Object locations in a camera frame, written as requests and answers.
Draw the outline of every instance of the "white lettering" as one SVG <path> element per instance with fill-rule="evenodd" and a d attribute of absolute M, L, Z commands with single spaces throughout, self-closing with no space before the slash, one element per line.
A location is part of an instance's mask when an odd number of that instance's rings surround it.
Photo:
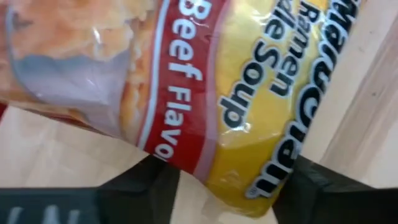
<path fill-rule="evenodd" d="M 60 224 L 59 219 L 58 207 L 56 205 L 50 205 L 45 208 L 42 224 Z"/>
<path fill-rule="evenodd" d="M 177 94 L 177 100 L 183 100 L 186 102 L 191 101 L 191 90 L 187 88 L 177 87 L 177 86 L 169 86 L 169 91 L 175 92 Z"/>
<path fill-rule="evenodd" d="M 185 65 L 179 63 L 169 63 L 169 70 L 175 72 L 183 72 L 187 78 L 195 77 L 196 80 L 202 81 L 203 77 L 201 71 L 195 68 L 192 64 L 187 63 Z"/>
<path fill-rule="evenodd" d="M 181 103 L 167 102 L 167 107 L 172 109 L 185 110 L 185 111 L 191 110 L 191 105 L 183 105 Z"/>
<path fill-rule="evenodd" d="M 173 23 L 173 33 L 180 34 L 184 39 L 192 39 L 197 34 L 197 28 L 194 23 L 188 19 L 177 19 Z"/>
<path fill-rule="evenodd" d="M 174 149 L 168 144 L 156 146 L 155 153 L 163 159 L 170 159 L 174 155 Z"/>
<path fill-rule="evenodd" d="M 24 209 L 21 207 L 14 207 L 8 215 L 7 224 L 17 224 L 19 216 Z"/>
<path fill-rule="evenodd" d="M 183 121 L 181 113 L 175 112 L 175 110 L 167 110 L 165 114 L 164 123 L 171 126 L 180 126 Z"/>
<path fill-rule="evenodd" d="M 206 0 L 180 0 L 178 6 L 184 16 L 194 15 L 197 19 L 206 19 L 211 10 L 211 3 Z"/>
<path fill-rule="evenodd" d="M 183 40 L 173 40 L 170 44 L 170 55 L 180 60 L 191 60 L 193 58 L 193 49 L 191 45 Z"/>
<path fill-rule="evenodd" d="M 181 134 L 181 130 L 175 129 L 175 130 L 166 130 L 162 131 L 162 138 L 164 138 L 166 141 L 171 143 L 172 145 L 176 146 L 177 145 L 177 140 L 174 136 L 179 136 Z"/>

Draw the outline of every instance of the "wooden surface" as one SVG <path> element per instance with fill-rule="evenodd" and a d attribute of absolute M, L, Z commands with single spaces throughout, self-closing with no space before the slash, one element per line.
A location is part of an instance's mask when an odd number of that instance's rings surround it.
<path fill-rule="evenodd" d="M 369 0 L 304 145 L 313 161 L 375 187 L 398 186 L 398 1 Z M 0 124 L 0 187 L 100 185 L 146 154 L 16 108 Z M 224 211 L 183 173 L 172 223 L 276 223 Z"/>

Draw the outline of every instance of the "black lettering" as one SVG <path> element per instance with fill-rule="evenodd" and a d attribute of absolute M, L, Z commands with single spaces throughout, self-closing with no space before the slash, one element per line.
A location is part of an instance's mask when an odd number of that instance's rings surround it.
<path fill-rule="evenodd" d="M 243 71 L 243 80 L 249 85 L 257 85 L 262 80 L 262 76 L 264 75 L 264 71 L 256 62 L 251 62 L 244 68 Z"/>
<path fill-rule="evenodd" d="M 293 168 L 296 145 L 293 139 L 285 139 L 285 141 L 279 146 L 277 150 L 277 161 L 279 164 L 286 168 Z"/>
<path fill-rule="evenodd" d="M 235 105 L 233 101 L 231 102 L 229 98 L 223 97 L 220 104 L 226 108 L 226 110 L 224 110 L 223 119 L 228 127 L 237 128 L 242 125 L 243 116 L 245 114 L 244 110 Z"/>
<path fill-rule="evenodd" d="M 296 34 L 297 35 L 294 36 L 292 45 L 289 48 L 289 52 L 297 58 L 302 58 L 304 56 L 304 51 L 308 46 L 308 37 L 302 29 L 297 29 Z"/>
<path fill-rule="evenodd" d="M 249 100 L 245 99 L 245 97 L 242 97 L 243 94 L 246 96 L 253 96 L 254 90 L 243 83 L 239 83 L 234 88 L 234 93 L 231 96 L 231 100 L 247 108 L 249 106 Z"/>
<path fill-rule="evenodd" d="M 274 11 L 274 15 L 281 19 L 283 22 L 285 22 L 289 27 L 292 29 L 294 28 L 294 20 L 289 19 L 288 17 L 285 16 L 285 14 L 281 13 L 279 10 Z"/>
<path fill-rule="evenodd" d="M 296 125 L 296 123 L 292 123 L 289 129 L 289 134 L 299 142 L 303 143 L 305 139 L 306 133 L 300 130 Z"/>
<path fill-rule="evenodd" d="M 321 44 L 320 50 L 321 50 L 321 54 L 325 54 L 324 56 L 327 56 L 330 58 L 331 62 L 333 63 L 333 68 L 334 68 L 336 65 L 336 62 L 337 62 L 337 55 L 334 53 L 334 51 L 326 43 Z"/>
<path fill-rule="evenodd" d="M 285 170 L 281 169 L 280 167 L 274 165 L 274 164 L 269 164 L 266 168 L 267 174 L 278 178 L 279 180 L 284 180 L 287 175 L 289 174 Z"/>
<path fill-rule="evenodd" d="M 280 40 L 285 35 L 285 27 L 280 20 L 273 18 L 267 22 L 264 32 L 270 38 L 274 40 Z"/>
<path fill-rule="evenodd" d="M 254 59 L 256 59 L 256 61 L 259 63 L 262 63 L 271 58 L 272 62 L 270 62 L 269 65 L 272 68 L 275 68 L 279 61 L 279 52 L 276 49 L 269 49 L 266 53 L 261 54 L 260 51 L 264 45 L 265 44 L 263 42 L 259 42 L 257 44 L 256 48 L 254 49 Z"/>
<path fill-rule="evenodd" d="M 288 55 L 281 66 L 282 71 L 288 76 L 295 76 L 299 70 L 299 65 L 295 57 Z"/>
<path fill-rule="evenodd" d="M 294 28 L 294 16 L 292 15 L 291 0 L 279 0 L 277 7 L 284 11 L 287 16 L 289 16 L 290 21 L 293 23 L 293 25 L 290 27 Z"/>
<path fill-rule="evenodd" d="M 303 29 L 306 33 L 309 33 L 311 30 L 311 26 L 308 22 L 306 22 L 306 20 L 304 19 L 304 17 L 302 16 L 298 16 L 297 18 L 298 22 L 298 26 Z"/>
<path fill-rule="evenodd" d="M 299 116 L 296 119 L 306 128 L 309 128 L 312 118 L 315 116 L 315 112 L 318 109 L 318 105 L 321 100 L 321 93 L 318 88 L 311 86 L 303 92 L 299 100 L 297 108 Z"/>
<path fill-rule="evenodd" d="M 330 11 L 329 19 L 337 22 L 344 30 L 349 31 L 358 13 L 357 6 L 351 0 L 340 0 L 332 4 L 335 12 Z"/>
<path fill-rule="evenodd" d="M 312 82 L 322 91 L 326 92 L 326 88 L 330 81 L 331 70 L 324 61 L 319 61 L 313 67 Z"/>
<path fill-rule="evenodd" d="M 326 40 L 340 53 L 345 43 L 345 38 L 341 36 L 340 30 L 333 24 L 328 24 L 323 32 Z"/>
<path fill-rule="evenodd" d="M 290 87 L 293 84 L 293 80 L 282 73 L 278 73 L 276 79 L 282 83 L 273 81 L 270 90 L 279 96 L 287 96 L 290 94 Z"/>
<path fill-rule="evenodd" d="M 269 195 L 276 189 L 276 184 L 269 182 L 268 180 L 264 179 L 263 176 L 260 176 L 261 179 L 256 181 L 255 186 L 268 193 Z"/>
<path fill-rule="evenodd" d="M 300 5 L 300 14 L 307 17 L 310 22 L 316 23 L 320 15 L 319 9 L 305 1 L 300 1 Z"/>

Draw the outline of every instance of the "black object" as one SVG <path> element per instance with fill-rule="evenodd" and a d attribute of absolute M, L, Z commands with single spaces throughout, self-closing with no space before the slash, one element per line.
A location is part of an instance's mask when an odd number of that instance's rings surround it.
<path fill-rule="evenodd" d="M 178 180 L 179 170 L 149 156 L 99 187 L 1 189 L 0 224 L 166 224 Z M 372 189 L 299 157 L 274 212 L 279 224 L 398 223 L 396 202 L 397 189 Z"/>
<path fill-rule="evenodd" d="M 166 224 L 179 173 L 149 156 L 100 187 L 1 189 L 0 223 Z"/>
<path fill-rule="evenodd" d="M 398 223 L 398 189 L 373 189 L 299 157 L 274 204 L 279 224 Z"/>

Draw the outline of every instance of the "clear plastic wrapper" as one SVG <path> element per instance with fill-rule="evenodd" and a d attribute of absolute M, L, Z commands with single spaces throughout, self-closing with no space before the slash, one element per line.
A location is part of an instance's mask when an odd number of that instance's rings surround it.
<path fill-rule="evenodd" d="M 272 205 L 361 0 L 8 0 L 0 99 Z"/>

